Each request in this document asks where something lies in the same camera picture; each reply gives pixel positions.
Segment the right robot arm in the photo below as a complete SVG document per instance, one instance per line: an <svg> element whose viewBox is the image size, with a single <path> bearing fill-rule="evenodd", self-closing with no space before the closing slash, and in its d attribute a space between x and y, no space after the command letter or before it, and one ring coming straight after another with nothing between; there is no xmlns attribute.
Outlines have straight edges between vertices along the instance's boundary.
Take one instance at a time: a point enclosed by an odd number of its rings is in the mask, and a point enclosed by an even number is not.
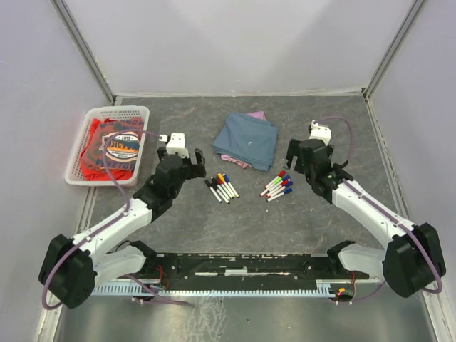
<svg viewBox="0 0 456 342"><path fill-rule="evenodd" d="M340 279L350 271L360 271L384 280L403 298L418 291L441 293L446 266L436 228L428 223L415 224L388 209L366 192L344 166L333 163L332 154L332 145L321 139L292 139L286 166L304 175L316 195L352 216L381 247L340 244L336 254L326 260L329 275Z"/></svg>

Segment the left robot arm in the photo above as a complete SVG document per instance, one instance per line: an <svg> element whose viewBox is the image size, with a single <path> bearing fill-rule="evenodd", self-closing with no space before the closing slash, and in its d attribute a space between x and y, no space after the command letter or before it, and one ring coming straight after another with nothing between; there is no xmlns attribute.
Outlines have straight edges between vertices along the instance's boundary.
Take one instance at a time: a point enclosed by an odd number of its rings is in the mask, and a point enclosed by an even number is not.
<svg viewBox="0 0 456 342"><path fill-rule="evenodd" d="M142 242L125 249L112 248L133 232L147 226L171 208L186 180L206 177L205 158L195 150L196 160L158 149L160 162L155 174L126 204L108 218L73 237L54 237L47 248L38 280L43 284L42 305L53 307L47 295L53 294L69 309L80 306L94 288L118 277L138 274L153 276L157 270L155 252Z"/></svg>

